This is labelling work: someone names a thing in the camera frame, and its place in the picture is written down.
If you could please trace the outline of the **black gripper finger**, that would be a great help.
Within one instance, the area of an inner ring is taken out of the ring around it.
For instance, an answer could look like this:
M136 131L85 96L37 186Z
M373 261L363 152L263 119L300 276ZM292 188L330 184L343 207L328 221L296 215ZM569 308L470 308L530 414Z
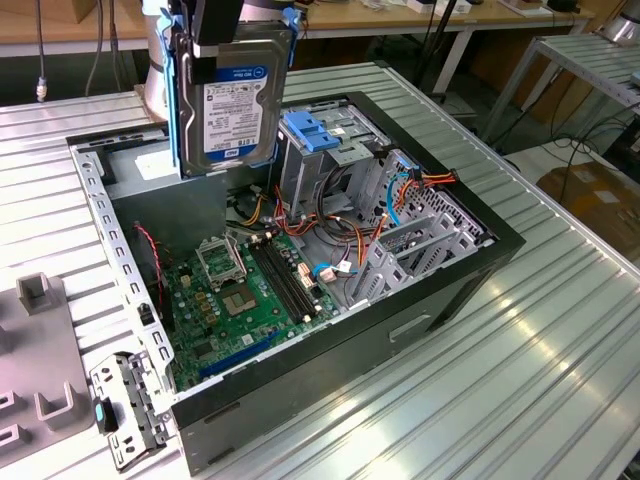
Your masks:
M243 6L243 0L196 2L191 33L193 84L204 84L214 77L221 46L234 40Z

